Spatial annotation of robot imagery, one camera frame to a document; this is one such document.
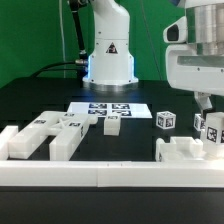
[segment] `cable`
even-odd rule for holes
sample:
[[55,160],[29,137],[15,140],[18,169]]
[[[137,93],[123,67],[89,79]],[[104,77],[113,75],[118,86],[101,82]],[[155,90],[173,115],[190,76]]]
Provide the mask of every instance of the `cable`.
[[58,63],[50,64],[50,65],[44,66],[43,68],[34,72],[32,75],[30,75],[30,77],[31,78],[36,78],[41,72],[46,71],[48,68],[53,68],[53,67],[61,66],[61,65],[73,65],[73,64],[75,64],[74,61],[58,62]]
[[156,52],[155,52],[155,48],[154,48],[154,45],[153,45],[153,42],[152,42],[152,37],[151,37],[150,29],[149,29],[149,26],[148,26],[148,23],[147,23],[144,5],[143,5],[142,0],[139,0],[139,2],[140,2],[140,5],[141,5],[141,10],[142,10],[144,24],[145,24],[145,28],[146,28],[146,32],[147,32],[147,37],[148,37],[149,44],[150,44],[151,49],[152,49],[153,59],[154,59],[155,64],[156,64],[156,69],[157,69],[158,74],[159,74],[159,79],[160,79],[160,81],[162,81],[162,74],[161,74],[161,71],[160,71],[160,68],[159,68],[159,62],[158,62],[158,59],[156,57]]
[[63,60],[66,61],[62,0],[59,0],[59,18],[60,18],[61,41],[62,41],[62,55]]

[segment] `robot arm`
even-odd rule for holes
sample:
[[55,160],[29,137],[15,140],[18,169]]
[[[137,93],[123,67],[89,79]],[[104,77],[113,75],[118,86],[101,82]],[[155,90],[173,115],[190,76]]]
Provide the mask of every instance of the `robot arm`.
[[185,16],[164,31],[167,78],[171,87],[195,92],[205,116],[209,96],[224,96],[224,0],[170,0]]
[[[129,52],[129,13],[114,0],[69,0],[73,17],[77,17],[78,9],[87,3],[91,4],[94,12],[95,49],[88,58],[84,87],[101,91],[136,88],[138,79],[134,77],[134,58]],[[80,34],[79,21],[77,28],[77,34]],[[83,51],[80,35],[78,40]]]

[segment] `marker cube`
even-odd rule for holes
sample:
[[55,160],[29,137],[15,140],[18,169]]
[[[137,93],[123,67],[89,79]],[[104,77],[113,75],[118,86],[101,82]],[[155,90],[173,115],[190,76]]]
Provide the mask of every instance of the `marker cube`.
[[201,114],[195,114],[194,116],[194,128],[197,131],[205,129],[205,120],[201,117]]
[[206,117],[206,128],[201,133],[203,150],[216,157],[224,157],[224,113],[211,113]]
[[156,116],[156,126],[162,129],[175,128],[176,115],[169,112],[158,112]]
[[104,135],[118,136],[121,127],[121,114],[112,113],[104,120]]

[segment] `green backdrop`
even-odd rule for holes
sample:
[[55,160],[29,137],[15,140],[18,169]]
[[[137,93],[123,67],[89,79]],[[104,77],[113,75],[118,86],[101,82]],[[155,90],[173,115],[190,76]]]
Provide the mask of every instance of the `green backdrop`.
[[[183,15],[168,0],[142,0],[155,54],[163,79],[165,49],[163,30]],[[59,0],[0,0],[0,87],[18,77],[26,77],[39,68],[63,61],[59,20]],[[135,57],[135,73],[141,80],[159,79],[139,0],[117,0],[130,13],[130,52]],[[91,6],[80,10],[86,48],[93,50],[94,26]],[[78,57],[72,15],[63,1],[66,60]],[[60,73],[44,76],[63,77]],[[75,77],[69,72],[68,77]]]

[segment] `black tabletop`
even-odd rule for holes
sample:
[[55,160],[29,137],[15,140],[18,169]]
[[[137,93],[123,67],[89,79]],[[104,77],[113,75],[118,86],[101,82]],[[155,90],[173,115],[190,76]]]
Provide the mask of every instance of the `black tabletop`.
[[[103,135],[103,118],[90,127],[73,161],[154,161],[161,137],[199,137],[193,128],[199,109],[193,93],[167,82],[141,81],[137,90],[121,93],[80,88],[75,79],[20,78],[0,89],[0,130],[21,130],[43,111],[67,111],[70,102],[144,103],[152,119],[122,119],[119,137]],[[212,97],[217,111],[224,100]],[[156,113],[177,116],[176,128],[156,127]],[[29,160],[49,160],[43,144]],[[0,187],[0,223],[215,223],[224,222],[222,189],[170,188],[10,188]]]

